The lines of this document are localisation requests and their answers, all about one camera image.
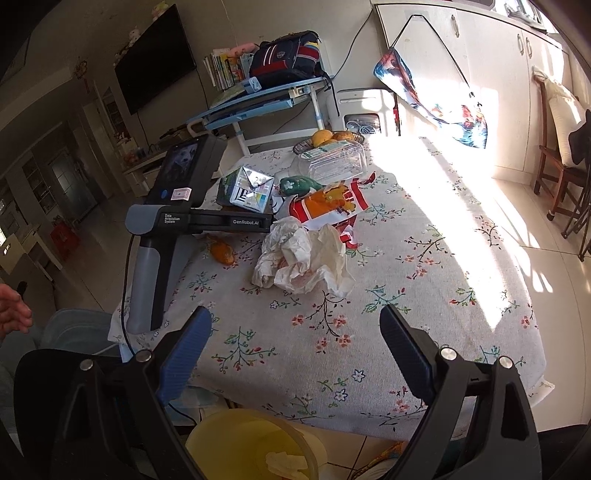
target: yellow bucket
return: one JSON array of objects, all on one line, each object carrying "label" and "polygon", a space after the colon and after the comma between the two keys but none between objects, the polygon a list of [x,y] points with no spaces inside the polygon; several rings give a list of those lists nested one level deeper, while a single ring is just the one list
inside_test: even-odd
[{"label": "yellow bucket", "polygon": [[245,408],[205,418],[189,435],[186,448],[207,480],[281,480],[267,468],[269,452],[305,457],[308,468],[301,472],[310,480],[318,480],[318,468],[328,462],[315,435]]}]

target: cabinet handle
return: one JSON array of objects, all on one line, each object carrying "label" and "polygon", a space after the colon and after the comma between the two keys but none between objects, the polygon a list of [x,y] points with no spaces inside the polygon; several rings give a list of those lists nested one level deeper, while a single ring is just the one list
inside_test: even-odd
[{"label": "cabinet handle", "polygon": [[534,49],[531,48],[531,42],[529,38],[525,39],[525,43],[527,43],[527,54],[531,57],[534,56]]},{"label": "cabinet handle", "polygon": [[457,20],[456,20],[456,16],[452,15],[452,25],[453,25],[453,29],[456,32],[456,37],[460,38],[460,27],[457,24]]},{"label": "cabinet handle", "polygon": [[517,34],[517,41],[519,42],[519,51],[523,55],[525,53],[525,47],[523,45],[523,39],[521,38],[521,34]]}]

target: red stool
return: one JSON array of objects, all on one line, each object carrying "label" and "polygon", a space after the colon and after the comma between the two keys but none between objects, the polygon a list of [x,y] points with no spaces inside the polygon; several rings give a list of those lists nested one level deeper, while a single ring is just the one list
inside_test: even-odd
[{"label": "red stool", "polygon": [[76,250],[78,245],[80,245],[80,237],[78,237],[78,235],[76,235],[64,222],[58,223],[51,231],[50,235],[63,260],[67,260],[70,253]]}]

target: pink stuffed toy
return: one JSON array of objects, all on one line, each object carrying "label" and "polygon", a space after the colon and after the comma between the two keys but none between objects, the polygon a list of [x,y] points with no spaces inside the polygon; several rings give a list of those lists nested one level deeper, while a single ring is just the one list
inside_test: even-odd
[{"label": "pink stuffed toy", "polygon": [[245,43],[244,45],[239,45],[238,47],[231,49],[228,52],[228,57],[238,59],[243,53],[254,53],[257,50],[258,47],[254,43]]}]

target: stack of books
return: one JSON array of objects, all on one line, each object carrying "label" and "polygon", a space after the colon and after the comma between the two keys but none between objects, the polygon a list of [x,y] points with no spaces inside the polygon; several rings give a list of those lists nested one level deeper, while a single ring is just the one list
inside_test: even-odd
[{"label": "stack of books", "polygon": [[220,92],[250,77],[252,53],[244,53],[239,59],[229,57],[229,48],[216,48],[203,59],[212,85]]}]

